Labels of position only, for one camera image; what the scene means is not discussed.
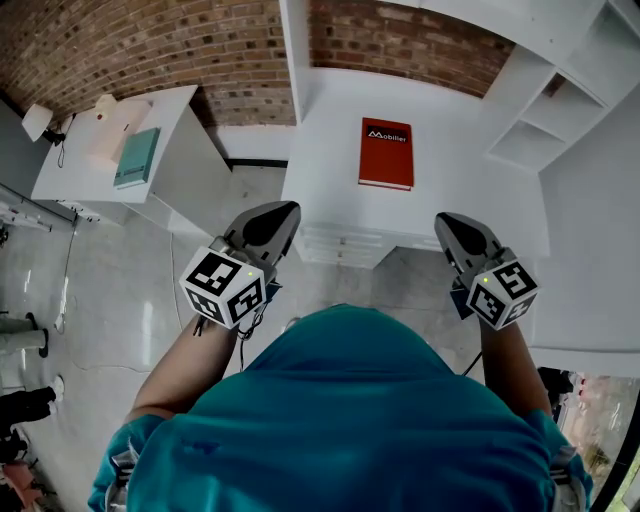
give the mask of white tabletop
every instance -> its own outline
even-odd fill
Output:
[[[549,253],[540,181],[484,158],[482,102],[415,80],[318,68],[313,101],[293,141],[282,198],[303,222],[434,238],[437,213],[484,222],[520,256]],[[362,118],[411,125],[410,192],[358,185]]]
[[[60,146],[51,146],[31,198],[144,203],[173,130],[184,110],[188,108],[196,89],[196,85],[188,85],[128,98],[144,99],[152,103],[151,110],[138,128],[138,132],[149,128],[160,128],[149,181],[146,184],[117,190],[113,187],[115,170],[101,166],[89,158],[90,145],[101,123],[95,118],[93,110],[87,110],[76,116],[67,133],[62,169],[58,167]],[[63,132],[66,131],[69,122],[70,119],[67,119]]]

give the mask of teal book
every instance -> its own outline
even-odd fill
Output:
[[[160,128],[151,128],[127,138],[113,180],[115,188],[123,189],[147,182],[159,135]]]

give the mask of desk lamp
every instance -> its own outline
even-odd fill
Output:
[[[22,127],[31,137],[33,142],[37,141],[43,133],[47,133],[49,139],[55,146],[59,145],[66,138],[64,133],[55,133],[47,129],[53,112],[48,108],[33,104],[22,120]]]

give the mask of brick wall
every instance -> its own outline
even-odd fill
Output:
[[[310,0],[314,66],[434,83],[480,98],[514,44],[442,14],[371,0]]]
[[[198,84],[205,126],[295,124],[278,0],[9,0],[0,48],[0,89],[24,111]]]

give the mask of red book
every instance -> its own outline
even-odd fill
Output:
[[[360,185],[411,190],[411,125],[362,118]]]

